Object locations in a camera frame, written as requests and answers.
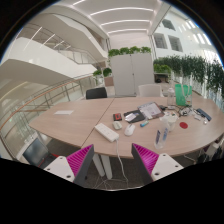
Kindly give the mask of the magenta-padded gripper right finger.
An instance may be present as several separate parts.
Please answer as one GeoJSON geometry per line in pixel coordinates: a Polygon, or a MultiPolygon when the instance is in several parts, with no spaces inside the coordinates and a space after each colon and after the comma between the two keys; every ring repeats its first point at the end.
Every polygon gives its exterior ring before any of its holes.
{"type": "Polygon", "coordinates": [[[182,169],[168,154],[157,154],[135,143],[132,144],[131,153],[145,185],[182,169]]]}

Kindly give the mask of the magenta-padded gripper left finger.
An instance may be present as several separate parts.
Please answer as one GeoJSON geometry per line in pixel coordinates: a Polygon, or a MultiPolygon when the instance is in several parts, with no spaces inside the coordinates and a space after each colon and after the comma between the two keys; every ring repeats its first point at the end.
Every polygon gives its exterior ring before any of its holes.
{"type": "Polygon", "coordinates": [[[78,186],[83,186],[93,156],[94,145],[91,144],[67,157],[57,157],[45,168],[45,171],[73,182],[78,186]]]}

